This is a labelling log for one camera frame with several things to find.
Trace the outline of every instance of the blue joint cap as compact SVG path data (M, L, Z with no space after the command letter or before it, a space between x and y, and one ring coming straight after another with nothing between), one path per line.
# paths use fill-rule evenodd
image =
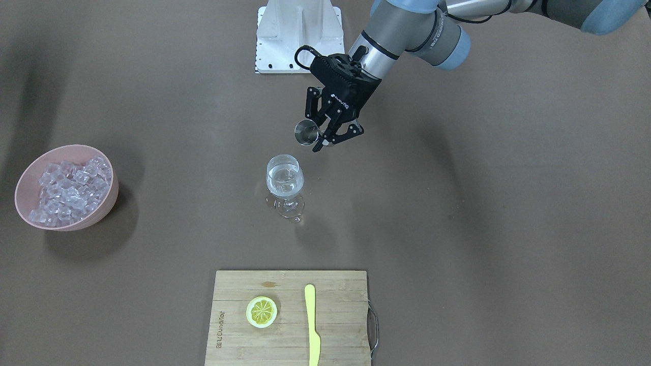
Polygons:
M456 47L454 47L454 50L452 53L448 56L445 61L442 63L436 65L436 68L440 68L441 70L453 70L457 67L459 67L462 63L464 63L466 57L468 57L468 54L470 53L470 36L468 33L464 31L463 28L461 28L461 36L459 36L459 42L457 42Z
M373 15L382 0L375 0L370 8L370 14ZM394 7L407 10L412 13L431 14L436 11L436 7L441 0L387 0Z
M624 25L644 4L646 0L603 0L585 18L581 31L607 35Z

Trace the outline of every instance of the cutting board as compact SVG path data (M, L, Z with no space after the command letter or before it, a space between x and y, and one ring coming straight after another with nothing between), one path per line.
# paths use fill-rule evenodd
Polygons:
M370 366L365 271L217 271L205 365L307 366L308 283L316 288L319 366ZM278 308L263 329L246 320L247 305L257 296Z

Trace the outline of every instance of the bowl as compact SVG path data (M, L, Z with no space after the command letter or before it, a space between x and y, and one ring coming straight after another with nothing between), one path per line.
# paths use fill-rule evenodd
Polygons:
M113 179L111 179L109 193L106 195L106 197L104 197L104 199L100 202L100 204L93 212L75 223L62 227L46 227L39 223L33 223L27 219L29 212L38 208L38 201L40 199L39 194L41 190L41 186L38 183L38 180L43 175L43 172L45 171L48 163L59 164L63 160L67 160L74 164L84 164L88 162L89 159L97 155L103 157L108 166L111 168ZM86 145L66 145L46 152L27 167L27 169L20 176L18 184L16 185L14 202L16 204L16 210L18 211L20 217L33 227L53 231L79 230L97 223L103 219L104 216L109 213L109 211L111 211L113 205L115 204L115 200L118 197L118 186L118 178L115 174L115 170L111 165L111 161L106 157L106 155L104 155L103 152L94 147Z

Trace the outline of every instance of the green plastic knife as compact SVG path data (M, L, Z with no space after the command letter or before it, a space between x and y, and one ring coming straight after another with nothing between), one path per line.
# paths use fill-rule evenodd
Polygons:
M310 366L319 364L321 356L321 337L316 332L316 289L314 285L305 285L305 307L307 308L307 331L310 336Z

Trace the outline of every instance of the lemon slice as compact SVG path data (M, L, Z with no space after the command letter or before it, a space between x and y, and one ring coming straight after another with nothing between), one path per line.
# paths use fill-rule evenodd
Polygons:
M246 320L256 328L267 328L276 320L278 308L272 299L258 296L246 307Z

